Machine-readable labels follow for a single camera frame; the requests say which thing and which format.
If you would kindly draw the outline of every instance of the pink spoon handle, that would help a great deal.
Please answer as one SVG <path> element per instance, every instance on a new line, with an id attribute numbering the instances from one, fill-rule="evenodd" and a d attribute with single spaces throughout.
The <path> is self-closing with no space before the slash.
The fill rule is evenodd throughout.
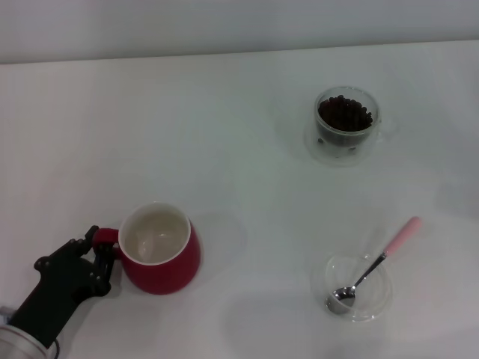
<path id="1" fill-rule="evenodd" d="M 397 235 L 389 242 L 384 250 L 384 254 L 389 257 L 392 255 L 403 243 L 411 238 L 422 226 L 422 220 L 419 217 L 412 217 L 404 224 L 404 227 L 397 233 Z"/>

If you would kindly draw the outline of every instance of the mug handle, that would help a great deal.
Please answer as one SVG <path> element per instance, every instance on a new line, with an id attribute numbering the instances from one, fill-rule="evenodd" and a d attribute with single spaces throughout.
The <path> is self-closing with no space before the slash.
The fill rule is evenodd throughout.
<path id="1" fill-rule="evenodd" d="M 97 251 L 101 245 L 117 245 L 118 244 L 118 230 L 113 228 L 100 228 L 93 237 L 93 249 Z M 120 259 L 120 248 L 112 247 L 115 259 Z"/>

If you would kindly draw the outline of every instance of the white wall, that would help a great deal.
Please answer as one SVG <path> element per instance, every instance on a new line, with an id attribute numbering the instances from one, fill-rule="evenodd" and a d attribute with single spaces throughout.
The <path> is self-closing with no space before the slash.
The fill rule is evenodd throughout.
<path id="1" fill-rule="evenodd" d="M 0 63 L 470 38 L 478 0 L 0 0 Z"/>

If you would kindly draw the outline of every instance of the mug rim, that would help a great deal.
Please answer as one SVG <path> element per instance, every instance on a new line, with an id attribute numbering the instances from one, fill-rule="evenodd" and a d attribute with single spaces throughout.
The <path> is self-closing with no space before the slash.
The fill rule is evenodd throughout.
<path id="1" fill-rule="evenodd" d="M 136 215 L 138 212 L 140 211 L 143 211 L 143 210 L 146 210 L 146 209 L 151 209 L 151 212 L 154 212 L 153 210 L 156 209 L 168 209 L 170 211 L 172 211 L 175 215 L 178 215 L 178 217 L 180 217 L 181 219 L 183 219 L 186 223 L 186 226 L 187 226 L 187 234 L 186 234 L 186 241 L 185 243 L 183 244 L 183 247 L 181 247 L 181 249 L 172 257 L 168 258 L 167 260 L 163 260 L 161 262 L 155 262 L 155 263 L 145 263 L 145 262 L 141 262 L 139 260 L 136 260 L 135 258 L 131 257 L 128 252 L 125 250 L 124 248 L 124 245 L 123 245 L 123 236 L 124 236 L 124 231 L 125 231 L 125 226 L 127 224 L 130 224 L 128 223 L 129 220 L 132 219 L 132 217 L 134 215 Z M 176 206 L 173 206 L 171 204 L 168 204 L 168 203 L 163 203 L 163 202 L 151 202 L 151 203 L 147 203 L 147 204 L 142 204 L 138 207 L 136 207 L 133 211 L 131 211 L 130 214 L 128 214 L 127 217 L 125 217 L 124 220 L 122 220 L 121 222 L 121 225 L 120 225 L 120 229 L 118 230 L 118 246 L 120 247 L 120 250 L 121 250 L 121 253 L 126 257 L 128 258 L 129 260 L 131 260 L 132 262 L 134 263 L 137 263 L 139 264 L 140 266 L 159 266 L 159 265 L 162 265 L 162 264 L 165 264 L 165 263 L 168 263 L 172 260 L 174 260 L 176 257 L 178 257 L 186 248 L 186 246 L 188 245 L 189 243 L 189 240 L 191 239 L 191 236 L 192 236 L 192 225 L 191 225 L 191 222 L 189 221 L 189 218 L 188 216 L 185 214 L 184 211 L 182 211 L 181 209 L 179 209 L 178 207 Z"/>

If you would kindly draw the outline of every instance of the red mug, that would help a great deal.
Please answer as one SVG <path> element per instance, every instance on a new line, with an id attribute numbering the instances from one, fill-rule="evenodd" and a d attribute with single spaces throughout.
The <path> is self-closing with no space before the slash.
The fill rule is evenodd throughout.
<path id="1" fill-rule="evenodd" d="M 133 211 L 119 230 L 100 228 L 93 246 L 117 244 L 115 254 L 128 278 L 151 294 L 182 289 L 195 276 L 201 249 L 189 218 L 178 208 L 150 203 Z"/>

